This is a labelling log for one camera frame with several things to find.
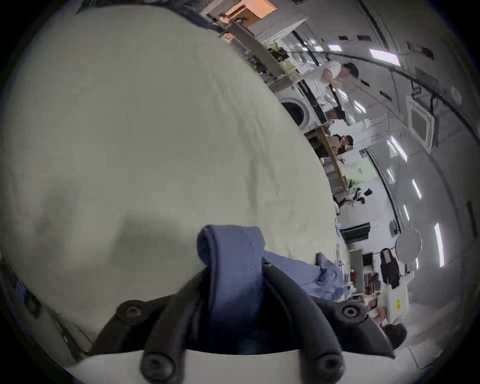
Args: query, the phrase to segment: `white wall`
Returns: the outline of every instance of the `white wall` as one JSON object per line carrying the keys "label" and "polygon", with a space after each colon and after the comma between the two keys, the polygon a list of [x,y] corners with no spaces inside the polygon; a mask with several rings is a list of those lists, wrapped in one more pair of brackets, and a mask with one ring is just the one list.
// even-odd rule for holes
{"label": "white wall", "polygon": [[395,216],[382,182],[380,179],[367,181],[360,187],[364,191],[370,188],[373,194],[365,198],[365,204],[344,205],[340,209],[338,222],[343,228],[370,222],[372,228],[368,239],[354,243],[354,248],[361,248],[364,252],[379,252],[383,248],[393,247],[396,236],[392,237],[389,225]]}

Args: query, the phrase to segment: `white t-shirt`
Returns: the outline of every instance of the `white t-shirt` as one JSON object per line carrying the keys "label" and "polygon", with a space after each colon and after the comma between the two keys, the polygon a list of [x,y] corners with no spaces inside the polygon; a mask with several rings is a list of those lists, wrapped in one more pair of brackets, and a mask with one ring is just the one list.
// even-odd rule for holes
{"label": "white t-shirt", "polygon": [[312,93],[316,98],[323,96],[325,88],[328,87],[328,83],[323,82],[321,79],[322,74],[326,69],[332,73],[332,77],[335,79],[342,70],[342,64],[338,61],[329,61],[320,67],[315,68],[313,71],[307,72],[303,76],[308,87],[312,90]]}

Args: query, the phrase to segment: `white sheet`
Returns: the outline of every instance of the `white sheet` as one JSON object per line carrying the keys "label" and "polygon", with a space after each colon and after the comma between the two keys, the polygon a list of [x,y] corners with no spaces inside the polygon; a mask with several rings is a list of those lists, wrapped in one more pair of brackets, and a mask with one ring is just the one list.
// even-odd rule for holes
{"label": "white sheet", "polygon": [[2,252],[36,295],[98,332],[176,292],[205,224],[335,259],[324,171],[275,96],[216,33],[116,6],[43,28],[1,102]]}

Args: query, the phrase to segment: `blue strap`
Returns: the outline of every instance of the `blue strap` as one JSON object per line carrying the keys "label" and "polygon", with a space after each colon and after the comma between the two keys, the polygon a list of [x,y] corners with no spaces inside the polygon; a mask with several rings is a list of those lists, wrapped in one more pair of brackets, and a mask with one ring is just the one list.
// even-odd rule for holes
{"label": "blue strap", "polygon": [[209,225],[198,235],[198,256],[210,273],[209,326],[217,342],[255,328],[264,296],[264,247],[257,227]]}

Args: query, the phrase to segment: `blue fabric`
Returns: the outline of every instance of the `blue fabric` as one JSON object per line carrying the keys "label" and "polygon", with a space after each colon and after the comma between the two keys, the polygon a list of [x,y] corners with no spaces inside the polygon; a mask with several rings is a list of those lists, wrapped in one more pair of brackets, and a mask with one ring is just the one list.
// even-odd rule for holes
{"label": "blue fabric", "polygon": [[218,337],[255,327],[264,296],[264,246],[257,227],[209,225],[198,235],[198,256],[210,272],[209,325]]}
{"label": "blue fabric", "polygon": [[289,259],[268,251],[264,252],[264,259],[284,272],[310,296],[337,300],[342,297],[347,288],[340,268],[328,260],[323,253],[317,254],[317,265]]}
{"label": "blue fabric", "polygon": [[310,296],[337,300],[346,285],[322,253],[317,265],[264,251],[259,228],[209,225],[198,236],[198,256],[210,271],[210,324],[219,333],[248,332],[263,299],[262,259],[283,271]]}

